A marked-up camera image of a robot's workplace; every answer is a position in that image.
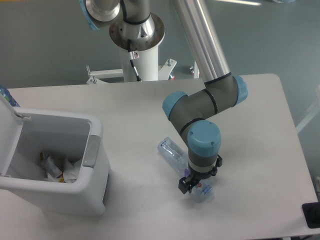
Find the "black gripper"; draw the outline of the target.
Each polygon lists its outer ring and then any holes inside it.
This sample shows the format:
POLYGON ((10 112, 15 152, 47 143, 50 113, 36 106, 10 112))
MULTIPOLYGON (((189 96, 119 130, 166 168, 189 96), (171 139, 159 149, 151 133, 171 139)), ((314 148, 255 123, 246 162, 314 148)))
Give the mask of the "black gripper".
POLYGON ((214 177, 218 173, 218 168, 223 164, 222 157, 218 154, 215 165, 208 172, 199 172, 194 170, 190 165, 188 165, 189 176, 182 177, 178 183, 178 189, 183 193, 191 193, 192 189, 198 184, 205 184, 206 186, 213 185, 214 177))

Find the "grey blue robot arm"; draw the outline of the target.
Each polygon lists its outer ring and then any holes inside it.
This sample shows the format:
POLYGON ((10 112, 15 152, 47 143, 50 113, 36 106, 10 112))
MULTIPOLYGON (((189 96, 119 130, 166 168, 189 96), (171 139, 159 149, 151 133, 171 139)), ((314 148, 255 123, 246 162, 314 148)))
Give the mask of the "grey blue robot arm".
MULTIPOLYGON (((165 27, 151 12, 148 0, 81 0, 79 5, 93 31, 109 28, 119 49, 125 82, 160 79, 158 53, 165 27)), ((173 5, 204 83, 204 89, 191 95, 173 92, 162 104, 188 148, 186 173, 178 184, 182 193, 188 193, 200 181, 215 176, 223 163, 221 133, 210 117, 243 102, 248 87, 242 77, 232 75, 206 3, 175 0, 173 5)))

